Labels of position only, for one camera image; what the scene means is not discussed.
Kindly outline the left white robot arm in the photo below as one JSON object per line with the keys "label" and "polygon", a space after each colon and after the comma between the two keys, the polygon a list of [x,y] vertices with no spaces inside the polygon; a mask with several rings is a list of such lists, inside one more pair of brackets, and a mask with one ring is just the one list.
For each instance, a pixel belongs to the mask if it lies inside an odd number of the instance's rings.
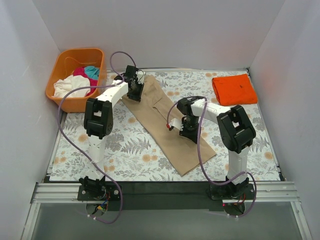
{"label": "left white robot arm", "polygon": [[88,170],[79,179],[79,201],[120,201],[122,186],[107,182],[104,168],[107,136],[114,126],[113,108],[123,97],[140,102],[144,88],[145,72],[134,65],[128,65],[124,73],[116,76],[113,87],[108,87],[96,98],[89,98],[84,112],[84,129],[88,136],[89,162],[94,170]]}

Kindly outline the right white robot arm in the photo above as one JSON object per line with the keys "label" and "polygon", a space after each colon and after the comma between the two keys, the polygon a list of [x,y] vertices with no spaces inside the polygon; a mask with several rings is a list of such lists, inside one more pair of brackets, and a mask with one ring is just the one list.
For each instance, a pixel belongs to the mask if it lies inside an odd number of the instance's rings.
{"label": "right white robot arm", "polygon": [[181,136],[199,146],[202,122],[204,119],[209,120],[218,125],[222,143],[228,150],[228,172],[225,181],[208,180],[211,198],[244,199],[246,192],[252,194],[254,187],[249,183],[247,162],[256,131],[245,109],[241,105],[225,107],[209,103],[202,96],[182,98],[176,107],[183,117],[177,123],[171,121],[170,128],[178,128]]}

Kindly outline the beige t-shirt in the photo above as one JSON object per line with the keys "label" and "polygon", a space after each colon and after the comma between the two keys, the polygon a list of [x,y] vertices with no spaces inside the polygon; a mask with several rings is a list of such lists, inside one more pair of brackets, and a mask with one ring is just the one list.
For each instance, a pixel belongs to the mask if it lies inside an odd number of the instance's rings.
{"label": "beige t-shirt", "polygon": [[184,176],[199,165],[197,144],[167,128],[167,115],[173,102],[153,75],[144,80],[140,102],[124,97],[124,105],[155,140],[169,162]]}

